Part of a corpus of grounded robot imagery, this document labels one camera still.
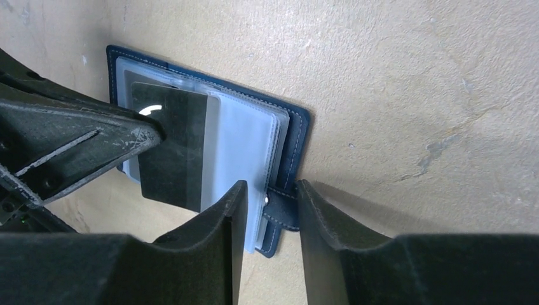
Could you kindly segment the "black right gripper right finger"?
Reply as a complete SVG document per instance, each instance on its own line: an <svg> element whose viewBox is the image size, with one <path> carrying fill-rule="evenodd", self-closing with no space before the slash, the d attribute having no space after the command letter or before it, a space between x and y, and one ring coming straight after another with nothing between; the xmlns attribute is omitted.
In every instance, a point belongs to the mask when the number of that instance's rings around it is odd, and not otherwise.
<svg viewBox="0 0 539 305"><path fill-rule="evenodd" d="M537 304L535 234L389 238L297 184L309 304Z"/></svg>

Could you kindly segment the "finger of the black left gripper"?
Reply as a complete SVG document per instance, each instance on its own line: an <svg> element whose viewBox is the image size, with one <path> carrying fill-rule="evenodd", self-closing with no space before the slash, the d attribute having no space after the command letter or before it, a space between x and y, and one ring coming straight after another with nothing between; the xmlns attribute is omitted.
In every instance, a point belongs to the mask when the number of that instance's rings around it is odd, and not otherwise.
<svg viewBox="0 0 539 305"><path fill-rule="evenodd" d="M154 120L59 85L1 52L1 199L43 206L162 142Z"/></svg>

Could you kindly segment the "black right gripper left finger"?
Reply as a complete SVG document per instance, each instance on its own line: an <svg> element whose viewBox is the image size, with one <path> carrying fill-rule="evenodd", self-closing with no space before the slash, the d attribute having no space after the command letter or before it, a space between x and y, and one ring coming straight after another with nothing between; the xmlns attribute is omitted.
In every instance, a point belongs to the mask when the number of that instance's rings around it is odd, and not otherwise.
<svg viewBox="0 0 539 305"><path fill-rule="evenodd" d="M236 304L247 183L147 243L81 234L45 208L1 227L2 304Z"/></svg>

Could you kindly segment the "blue leather card holder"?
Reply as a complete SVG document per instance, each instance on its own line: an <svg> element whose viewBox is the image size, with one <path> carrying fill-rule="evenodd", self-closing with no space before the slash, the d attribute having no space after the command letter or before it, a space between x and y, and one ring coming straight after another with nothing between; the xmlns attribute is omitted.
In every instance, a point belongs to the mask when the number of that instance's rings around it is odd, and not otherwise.
<svg viewBox="0 0 539 305"><path fill-rule="evenodd" d="M283 230L299 230L295 180L311 123L309 112L278 98L124 47L106 49L114 105L143 116L133 104L136 82L207 95L201 212L238 180L248 185L244 248L267 258ZM120 170L140 183L138 156Z"/></svg>

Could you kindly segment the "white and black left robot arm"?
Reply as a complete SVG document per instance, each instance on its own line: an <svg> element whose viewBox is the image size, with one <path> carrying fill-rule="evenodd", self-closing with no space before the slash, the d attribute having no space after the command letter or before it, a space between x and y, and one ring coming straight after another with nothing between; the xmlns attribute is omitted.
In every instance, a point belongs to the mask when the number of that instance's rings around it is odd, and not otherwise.
<svg viewBox="0 0 539 305"><path fill-rule="evenodd" d="M1 231L69 232L47 204L164 139L153 119L59 85L1 52Z"/></svg>

